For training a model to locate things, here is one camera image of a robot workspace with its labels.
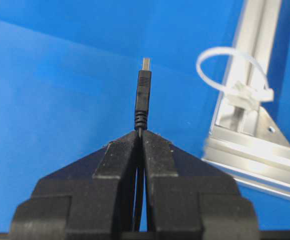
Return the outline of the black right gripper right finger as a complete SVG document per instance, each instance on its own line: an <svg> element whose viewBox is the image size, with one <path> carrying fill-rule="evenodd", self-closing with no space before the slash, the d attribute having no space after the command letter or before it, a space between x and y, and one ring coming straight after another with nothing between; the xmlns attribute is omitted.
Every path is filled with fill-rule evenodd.
<svg viewBox="0 0 290 240"><path fill-rule="evenodd" d="M147 227L154 233L258 233L252 203L227 173L144 131Z"/></svg>

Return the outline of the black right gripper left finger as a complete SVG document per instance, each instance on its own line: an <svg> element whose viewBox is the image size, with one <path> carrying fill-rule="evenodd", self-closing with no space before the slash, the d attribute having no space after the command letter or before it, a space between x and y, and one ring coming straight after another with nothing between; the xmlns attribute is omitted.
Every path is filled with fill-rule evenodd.
<svg viewBox="0 0 290 240"><path fill-rule="evenodd" d="M110 142L41 178L11 233L119 233L132 227L138 134Z"/></svg>

